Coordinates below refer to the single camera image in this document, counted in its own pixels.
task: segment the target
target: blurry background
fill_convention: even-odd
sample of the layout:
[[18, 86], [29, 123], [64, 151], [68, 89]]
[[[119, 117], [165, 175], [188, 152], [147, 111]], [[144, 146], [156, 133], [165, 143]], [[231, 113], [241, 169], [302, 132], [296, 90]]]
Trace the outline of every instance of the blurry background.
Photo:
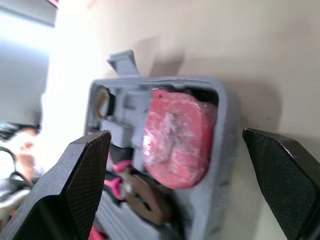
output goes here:
[[0, 1], [0, 121], [40, 124], [55, 19], [45, 0]]

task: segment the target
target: pink handle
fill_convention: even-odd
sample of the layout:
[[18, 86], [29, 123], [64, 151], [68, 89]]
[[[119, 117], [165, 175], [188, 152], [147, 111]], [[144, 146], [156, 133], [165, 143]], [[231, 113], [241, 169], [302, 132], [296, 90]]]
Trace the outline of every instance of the pink handle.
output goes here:
[[112, 194], [119, 200], [123, 201], [121, 197], [120, 183], [122, 182], [121, 177], [116, 177], [112, 181], [104, 180], [104, 185], [108, 186]]
[[131, 166], [131, 160], [123, 160], [119, 162], [118, 164], [113, 164], [113, 170], [118, 174], [121, 173], [125, 168]]

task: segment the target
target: tool case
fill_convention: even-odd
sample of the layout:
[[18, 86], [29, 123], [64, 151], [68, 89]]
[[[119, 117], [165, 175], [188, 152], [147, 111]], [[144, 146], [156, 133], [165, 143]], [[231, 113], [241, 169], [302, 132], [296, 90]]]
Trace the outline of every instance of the tool case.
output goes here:
[[[134, 148], [132, 161], [137, 170], [147, 172], [143, 137], [154, 89], [191, 90], [199, 101], [217, 106], [217, 120], [210, 165], [204, 178], [191, 188], [168, 189], [176, 204], [175, 221], [152, 224], [137, 216], [126, 202], [115, 205], [110, 196], [103, 192], [96, 212], [99, 227], [112, 240], [219, 239], [223, 213], [228, 204], [231, 169], [236, 157], [240, 119], [237, 96], [212, 77], [142, 77], [136, 67], [134, 53], [130, 50], [111, 55], [107, 62], [117, 72], [118, 78], [97, 79], [92, 83], [85, 134], [109, 130], [114, 145]], [[103, 89], [108, 92], [109, 106], [104, 114], [97, 115], [97, 94]]]

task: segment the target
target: wall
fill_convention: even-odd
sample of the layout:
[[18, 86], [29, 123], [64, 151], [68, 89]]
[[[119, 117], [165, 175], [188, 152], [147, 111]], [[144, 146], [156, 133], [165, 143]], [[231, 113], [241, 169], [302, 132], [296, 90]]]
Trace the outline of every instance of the wall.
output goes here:
[[38, 124], [52, 27], [0, 8], [0, 121]]

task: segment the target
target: brown tool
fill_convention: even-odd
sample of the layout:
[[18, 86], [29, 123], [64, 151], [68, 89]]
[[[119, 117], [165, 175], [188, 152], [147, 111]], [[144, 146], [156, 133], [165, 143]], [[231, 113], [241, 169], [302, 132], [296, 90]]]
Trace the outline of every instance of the brown tool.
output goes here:
[[113, 165], [116, 173], [107, 171], [104, 186], [113, 202], [126, 201], [140, 217], [157, 225], [172, 219], [172, 210], [156, 184], [131, 167], [129, 160]]

